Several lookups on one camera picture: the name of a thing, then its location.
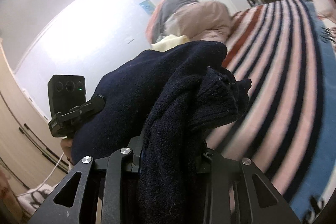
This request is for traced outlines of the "white fleece patterned sleeve forearm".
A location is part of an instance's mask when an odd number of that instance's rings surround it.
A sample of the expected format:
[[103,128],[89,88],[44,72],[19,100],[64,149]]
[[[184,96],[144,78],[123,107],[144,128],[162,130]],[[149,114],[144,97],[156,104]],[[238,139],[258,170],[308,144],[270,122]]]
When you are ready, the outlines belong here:
[[33,215],[58,185],[40,184],[36,188],[17,195],[17,199],[24,211]]

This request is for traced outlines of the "person's left hand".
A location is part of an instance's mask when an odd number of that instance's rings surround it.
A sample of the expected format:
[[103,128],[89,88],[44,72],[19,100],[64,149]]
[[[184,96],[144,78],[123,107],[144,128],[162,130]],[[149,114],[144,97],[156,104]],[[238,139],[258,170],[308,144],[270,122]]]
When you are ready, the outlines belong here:
[[72,162],[71,149],[72,149],[72,138],[64,138],[60,142],[60,146],[64,152],[64,155],[67,157],[68,161]]

